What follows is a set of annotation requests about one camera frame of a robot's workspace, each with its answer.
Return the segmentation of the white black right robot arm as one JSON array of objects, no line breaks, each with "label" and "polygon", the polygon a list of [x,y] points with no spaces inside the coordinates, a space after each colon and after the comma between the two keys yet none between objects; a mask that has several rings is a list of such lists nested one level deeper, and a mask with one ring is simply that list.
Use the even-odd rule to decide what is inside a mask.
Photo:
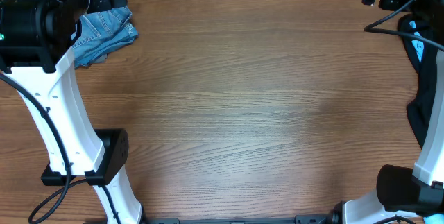
[{"label": "white black right robot arm", "polygon": [[324,216],[297,216],[295,223],[415,223],[443,218],[443,0],[361,0],[388,15],[367,33],[402,41],[417,76],[407,121],[418,154],[410,166],[384,165],[375,188],[343,201]]}]

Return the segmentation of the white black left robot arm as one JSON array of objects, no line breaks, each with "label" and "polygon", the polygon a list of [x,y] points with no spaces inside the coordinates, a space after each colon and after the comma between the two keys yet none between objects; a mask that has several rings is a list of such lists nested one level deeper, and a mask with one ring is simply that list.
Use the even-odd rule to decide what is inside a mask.
[{"label": "white black left robot arm", "polygon": [[23,98],[39,130],[49,163],[44,200],[56,210],[68,190],[92,186],[108,223],[145,223],[126,173],[128,133],[95,129],[79,92],[73,47],[80,18],[127,4],[127,0],[1,0],[1,79]]}]

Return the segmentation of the blue denim jeans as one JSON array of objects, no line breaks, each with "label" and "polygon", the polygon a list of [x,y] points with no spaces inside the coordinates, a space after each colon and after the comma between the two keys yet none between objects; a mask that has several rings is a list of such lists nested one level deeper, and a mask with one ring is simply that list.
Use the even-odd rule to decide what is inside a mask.
[{"label": "blue denim jeans", "polygon": [[82,34],[73,45],[75,68],[105,62],[109,53],[132,44],[139,33],[125,7],[82,15]]}]

